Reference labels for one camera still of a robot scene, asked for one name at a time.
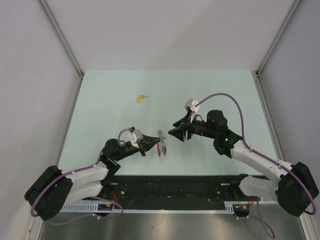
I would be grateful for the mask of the red handled metal key holder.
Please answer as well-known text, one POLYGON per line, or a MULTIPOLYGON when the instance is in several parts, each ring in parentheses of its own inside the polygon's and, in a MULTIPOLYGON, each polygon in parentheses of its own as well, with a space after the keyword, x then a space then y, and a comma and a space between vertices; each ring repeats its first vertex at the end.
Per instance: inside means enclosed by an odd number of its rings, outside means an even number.
POLYGON ((164 132, 162 130, 157 130, 157 136, 160 138, 160 142, 157 143, 157 155, 161 157, 161 155, 167 154, 167 146, 165 143, 166 137, 164 136, 164 132))

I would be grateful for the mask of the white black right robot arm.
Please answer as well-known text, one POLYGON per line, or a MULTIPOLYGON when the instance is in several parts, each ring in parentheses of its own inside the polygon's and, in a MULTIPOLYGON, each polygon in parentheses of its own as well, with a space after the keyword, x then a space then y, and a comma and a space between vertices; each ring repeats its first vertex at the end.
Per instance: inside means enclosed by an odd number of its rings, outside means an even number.
POLYGON ((168 134, 182 142, 193 135, 210 138, 218 154, 242 162, 265 177, 261 179, 244 173, 236 177, 230 188, 235 200, 252 196, 278 203, 294 217, 303 213, 316 214, 315 198, 319 189, 309 168, 302 162, 292 164, 258 152, 245 143, 244 137, 229 129, 222 111, 209 111, 205 121, 197 120, 189 111, 173 124, 168 134))

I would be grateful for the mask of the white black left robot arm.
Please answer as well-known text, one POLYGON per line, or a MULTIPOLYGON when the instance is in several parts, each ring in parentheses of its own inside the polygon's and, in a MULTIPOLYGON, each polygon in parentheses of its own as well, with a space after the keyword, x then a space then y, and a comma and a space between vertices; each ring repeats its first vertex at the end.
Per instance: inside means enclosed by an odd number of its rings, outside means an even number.
POLYGON ((64 171, 56 165, 49 166, 26 191, 24 199, 29 203, 32 217, 48 221, 69 204, 85 198, 105 200, 111 188, 104 184, 120 169, 119 161, 134 154, 146 156, 161 139, 132 132, 130 140, 116 138, 106 141, 95 163, 64 171))

